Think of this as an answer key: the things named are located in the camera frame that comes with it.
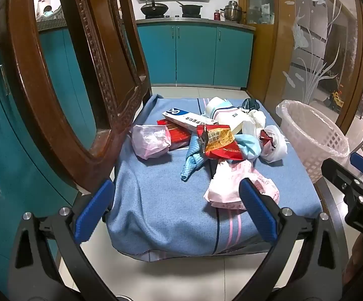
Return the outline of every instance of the countertop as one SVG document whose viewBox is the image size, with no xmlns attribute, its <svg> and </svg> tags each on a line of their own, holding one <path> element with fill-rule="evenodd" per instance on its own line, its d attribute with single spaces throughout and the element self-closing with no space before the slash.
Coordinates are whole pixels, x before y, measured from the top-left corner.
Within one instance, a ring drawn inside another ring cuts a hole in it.
<svg viewBox="0 0 363 301">
<path fill-rule="evenodd" d="M 211 19 L 202 19 L 202 18 L 157 18 L 157 19 L 139 19 L 136 20 L 138 24 L 153 24 L 153 23 L 174 23 L 174 22 L 193 22 L 200 24 L 213 24 L 213 25 L 221 25 L 235 28 L 242 28 L 250 31 L 255 31 L 255 27 L 241 25 L 234 22 L 228 21 L 219 21 L 219 20 L 211 20 Z M 46 30 L 54 30 L 61 29 L 67 27 L 66 20 L 64 18 L 59 19 L 51 19 L 37 22 L 37 28 L 39 32 L 43 32 Z"/>
<path fill-rule="evenodd" d="M 195 22 L 200 24 L 211 24 L 211 25 L 221 25 L 221 26 L 229 26 L 229 27 L 236 27 L 236 28 L 243 28 L 251 31 L 255 31 L 255 27 L 237 24 L 235 22 L 229 21 L 219 21 L 219 20 L 212 20 L 212 19 L 203 19 L 203 18 L 155 18 L 155 19 L 139 19 L 136 20 L 138 24 L 151 24 L 151 23 L 159 23 L 159 22 Z"/>
</svg>

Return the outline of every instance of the laundry basket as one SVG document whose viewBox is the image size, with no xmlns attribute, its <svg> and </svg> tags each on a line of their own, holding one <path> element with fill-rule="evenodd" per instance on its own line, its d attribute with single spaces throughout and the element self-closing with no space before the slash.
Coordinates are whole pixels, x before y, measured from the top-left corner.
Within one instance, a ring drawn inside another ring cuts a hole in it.
<svg viewBox="0 0 363 301">
<path fill-rule="evenodd" d="M 350 153 L 347 138 L 323 113 L 298 101 L 282 101 L 276 107 L 282 118 L 280 129 L 295 149 L 315 183 L 321 176 L 321 165 L 329 157 L 342 163 Z"/>
</svg>

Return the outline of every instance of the red box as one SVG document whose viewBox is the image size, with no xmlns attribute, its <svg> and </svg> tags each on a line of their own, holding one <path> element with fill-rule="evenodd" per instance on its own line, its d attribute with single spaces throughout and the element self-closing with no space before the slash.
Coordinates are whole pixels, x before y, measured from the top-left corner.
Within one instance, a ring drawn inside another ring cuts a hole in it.
<svg viewBox="0 0 363 301">
<path fill-rule="evenodd" d="M 171 137 L 169 150 L 178 149 L 190 145 L 191 132 L 169 120 L 162 119 L 157 121 L 158 125 L 166 125 Z"/>
</svg>

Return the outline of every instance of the chair backrest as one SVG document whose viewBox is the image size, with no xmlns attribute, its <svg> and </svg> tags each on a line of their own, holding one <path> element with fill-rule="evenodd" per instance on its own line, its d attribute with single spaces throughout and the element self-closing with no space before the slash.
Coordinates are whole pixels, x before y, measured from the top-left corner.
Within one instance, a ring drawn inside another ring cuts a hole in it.
<svg viewBox="0 0 363 301">
<path fill-rule="evenodd" d="M 94 113 L 97 133 L 86 150 L 56 97 L 42 53 L 34 0 L 0 0 L 0 45 L 16 105 L 34 142 L 66 182 L 95 192 L 109 177 L 142 99 L 147 64 L 131 0 L 60 0 Z"/>
</svg>

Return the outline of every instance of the cooking pot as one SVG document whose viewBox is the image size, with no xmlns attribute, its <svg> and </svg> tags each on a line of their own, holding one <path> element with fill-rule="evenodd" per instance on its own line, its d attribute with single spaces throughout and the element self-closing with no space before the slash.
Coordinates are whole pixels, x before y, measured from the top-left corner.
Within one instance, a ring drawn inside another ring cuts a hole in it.
<svg viewBox="0 0 363 301">
<path fill-rule="evenodd" d="M 229 1 L 229 4 L 221 10 L 224 12 L 225 19 L 232 22 L 240 22 L 243 14 L 246 13 L 243 12 L 242 8 L 238 6 L 236 1 Z"/>
<path fill-rule="evenodd" d="M 145 4 L 141 7 L 141 11 L 146 16 L 163 16 L 168 9 L 169 7 L 166 4 L 155 3 L 155 0 L 151 0 L 151 3 L 148 3 L 148 0 L 146 0 Z"/>
<path fill-rule="evenodd" d="M 183 14 L 187 15 L 199 15 L 201 12 L 202 6 L 197 6 L 195 4 L 182 4 L 178 1 L 176 1 L 181 6 L 181 10 L 183 11 Z"/>
</svg>

